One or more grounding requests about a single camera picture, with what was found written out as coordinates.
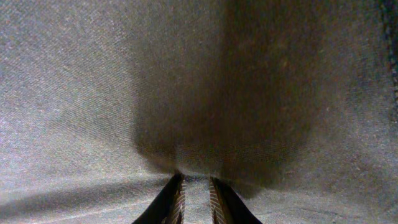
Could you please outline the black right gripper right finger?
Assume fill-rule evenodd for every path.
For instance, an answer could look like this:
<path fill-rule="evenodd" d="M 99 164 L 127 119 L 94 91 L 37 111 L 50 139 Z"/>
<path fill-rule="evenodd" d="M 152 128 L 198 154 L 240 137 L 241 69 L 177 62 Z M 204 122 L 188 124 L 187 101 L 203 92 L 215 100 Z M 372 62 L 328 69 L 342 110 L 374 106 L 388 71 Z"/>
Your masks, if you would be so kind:
<path fill-rule="evenodd" d="M 211 177 L 209 192 L 213 224 L 262 224 L 228 184 Z"/>

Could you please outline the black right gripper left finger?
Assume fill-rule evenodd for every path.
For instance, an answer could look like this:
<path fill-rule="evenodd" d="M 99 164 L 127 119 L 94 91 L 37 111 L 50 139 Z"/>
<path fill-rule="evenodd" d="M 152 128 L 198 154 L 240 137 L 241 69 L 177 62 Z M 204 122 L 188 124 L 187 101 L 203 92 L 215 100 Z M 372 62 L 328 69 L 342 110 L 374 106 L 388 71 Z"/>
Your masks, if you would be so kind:
<path fill-rule="evenodd" d="M 132 224 L 183 224 L 185 190 L 185 176 L 175 174 Z"/>

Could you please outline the black t-shirt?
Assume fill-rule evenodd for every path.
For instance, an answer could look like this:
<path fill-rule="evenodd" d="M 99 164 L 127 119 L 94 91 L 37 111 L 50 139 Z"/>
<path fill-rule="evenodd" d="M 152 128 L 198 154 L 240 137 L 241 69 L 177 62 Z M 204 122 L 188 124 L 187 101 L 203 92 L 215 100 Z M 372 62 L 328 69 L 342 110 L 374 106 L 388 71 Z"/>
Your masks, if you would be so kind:
<path fill-rule="evenodd" d="M 2 1 L 1 222 L 132 223 L 175 172 L 263 223 L 397 222 L 396 1 Z"/>

